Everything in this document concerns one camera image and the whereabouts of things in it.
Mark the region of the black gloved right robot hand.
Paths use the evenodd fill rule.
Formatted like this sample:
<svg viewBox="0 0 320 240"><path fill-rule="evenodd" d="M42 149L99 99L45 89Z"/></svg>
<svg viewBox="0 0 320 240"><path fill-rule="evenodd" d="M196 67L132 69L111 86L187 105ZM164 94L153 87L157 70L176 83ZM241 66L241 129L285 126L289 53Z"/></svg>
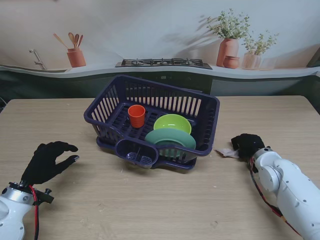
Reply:
<svg viewBox="0 0 320 240"><path fill-rule="evenodd" d="M260 136L256 134L242 133L231 139L232 147L238 151L240 159L250 159L258 150L265 148Z"/></svg>

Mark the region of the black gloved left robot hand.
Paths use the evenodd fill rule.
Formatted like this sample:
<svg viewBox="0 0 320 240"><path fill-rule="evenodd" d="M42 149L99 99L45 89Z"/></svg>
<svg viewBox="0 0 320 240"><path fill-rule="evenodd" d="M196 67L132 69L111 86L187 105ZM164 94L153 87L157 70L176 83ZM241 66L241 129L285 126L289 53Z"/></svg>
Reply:
<svg viewBox="0 0 320 240"><path fill-rule="evenodd" d="M65 152L75 153L77 151L76 146L62 141L40 144L21 176L20 185L33 186L51 180L75 163L79 156L71 155L60 163L56 163L56 159Z"/></svg>

